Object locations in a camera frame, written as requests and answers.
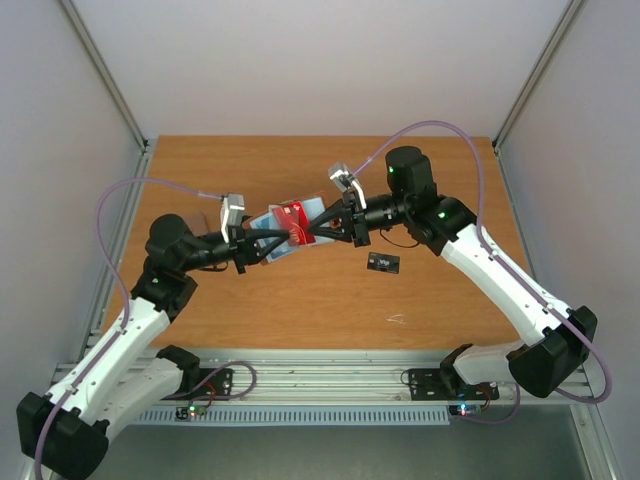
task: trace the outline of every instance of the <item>white robotic arm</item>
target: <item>white robotic arm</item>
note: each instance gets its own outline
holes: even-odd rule
[[[343,164],[329,170],[343,199],[311,222],[310,233],[370,245],[369,231],[404,224],[411,236],[469,277],[513,324],[520,341],[491,347],[463,345],[441,363],[445,389],[515,381],[532,395],[548,396],[587,357],[588,349],[565,325],[589,341],[597,319],[586,307],[571,309],[522,270],[482,229],[458,199],[437,194],[429,159],[416,147],[386,155],[390,194],[360,200],[362,187]],[[330,231],[322,225],[340,225]]]
[[[153,223],[129,312],[123,310],[63,380],[43,396],[27,394],[18,405],[23,453],[41,455],[42,464],[68,480],[84,480],[102,461],[109,442],[145,408],[178,390],[192,392],[200,381],[199,359],[175,346],[161,350],[143,372],[120,382],[191,298],[197,284],[185,272],[233,261],[244,273],[247,265],[260,263],[289,237],[283,230],[244,229],[240,195],[225,197],[222,210],[226,235],[195,237],[173,214]],[[260,247],[257,240],[263,238],[275,240]]]

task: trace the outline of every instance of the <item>metal frame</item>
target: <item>metal frame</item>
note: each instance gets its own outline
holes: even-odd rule
[[[598,408],[595,405],[572,405],[571,414],[591,477],[622,479]]]
[[[91,336],[95,345],[99,338]],[[123,381],[145,369],[158,351],[148,348],[130,368]],[[270,350],[270,349],[189,349],[201,359],[204,368],[213,368],[232,360],[250,362],[260,381],[251,395],[228,402],[237,407],[292,405],[398,405],[447,406],[459,402],[411,400],[402,373],[410,368],[437,368],[447,355],[443,350]],[[58,365],[53,381],[64,378],[75,363]],[[249,386],[251,376],[243,369],[234,370],[234,391]],[[510,406],[515,397],[513,384],[498,385],[500,399],[492,405]],[[563,384],[571,393],[590,396],[591,389],[583,369],[572,374]],[[522,392],[523,405],[568,405],[573,402],[554,393],[540,399]],[[170,402],[183,405],[185,401]]]
[[[60,5],[67,19],[69,20],[69,23],[71,24],[73,31],[78,36],[78,41],[87,52],[87,55],[91,60],[91,63],[95,67],[96,72],[98,73],[98,76],[100,77],[104,86],[109,92],[109,95],[111,95],[111,98],[113,99],[118,110],[122,114],[122,117],[125,123],[129,127],[129,130],[131,131],[131,135],[133,136],[134,140],[136,141],[140,149],[144,150],[144,148],[147,145],[147,140],[144,138],[144,135],[142,134],[142,130],[140,130],[140,127],[138,126],[138,122],[136,122],[136,119],[131,113],[129,106],[127,105],[127,102],[125,101],[124,96],[122,95],[122,92],[120,91],[120,89],[118,88],[118,85],[113,79],[111,72],[107,67],[107,64],[102,58],[102,55],[100,54],[98,47],[93,41],[93,38],[89,33],[89,30],[87,30],[87,27],[85,26],[82,20],[82,17],[80,16],[80,12],[78,12],[78,9],[76,8],[73,0],[58,0],[58,4]]]
[[[504,144],[504,141],[509,135],[509,132],[520,117],[522,110],[524,109],[525,105],[531,98],[531,95],[540,83],[540,80],[542,79],[544,73],[547,71],[547,68],[555,57],[558,48],[562,44],[571,26],[575,23],[576,19],[578,18],[578,14],[585,4],[586,0],[569,0],[569,2],[567,3],[567,6],[562,12],[558,23],[556,23],[555,27],[553,28],[553,31],[551,32],[547,43],[542,49],[540,56],[536,60],[536,63],[534,64],[529,77],[522,86],[522,89],[518,93],[516,101],[507,114],[507,118],[505,119],[504,123],[500,127],[500,130],[498,131],[498,134],[496,135],[493,144],[497,148],[500,148]]]

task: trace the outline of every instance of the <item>black cable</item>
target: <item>black cable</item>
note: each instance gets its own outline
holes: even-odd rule
[[[224,267],[219,267],[218,265],[214,267],[202,267],[199,268],[201,272],[224,272],[227,268],[229,268],[229,262],[224,262]]]
[[[405,370],[404,372],[402,372],[402,373],[400,374],[400,383],[401,383],[401,384],[403,384],[403,385],[406,385],[407,387],[410,387],[410,386],[411,386],[411,384],[410,384],[410,383],[404,382],[404,381],[402,380],[402,377],[404,377],[404,374],[405,374],[405,373],[409,373],[409,370]]]
[[[378,230],[378,232],[380,233],[380,236],[388,243],[390,243],[391,245],[395,246],[395,247],[400,247],[400,248],[416,248],[418,245],[420,245],[420,242],[416,242],[413,245],[400,245],[399,243],[395,243],[392,242],[391,240],[389,240],[387,237],[384,236],[384,233],[382,233],[382,228],[380,230]]]

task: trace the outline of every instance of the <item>white wall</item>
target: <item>white wall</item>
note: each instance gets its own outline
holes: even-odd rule
[[[615,380],[600,411],[628,479],[640,475],[639,18],[637,1],[590,0],[504,148],[537,275],[599,316]]]
[[[495,136],[566,0],[76,4],[149,138]]]
[[[13,479],[15,407],[77,354],[101,265],[95,200],[138,153],[57,2],[2,2],[0,72],[0,478]]]

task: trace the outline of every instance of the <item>small black label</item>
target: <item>small black label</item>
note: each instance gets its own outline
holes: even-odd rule
[[[176,407],[176,421],[178,422],[189,421],[189,410],[187,409],[187,407]]]
[[[377,270],[378,272],[399,273],[400,257],[370,252],[367,268],[369,270]]]

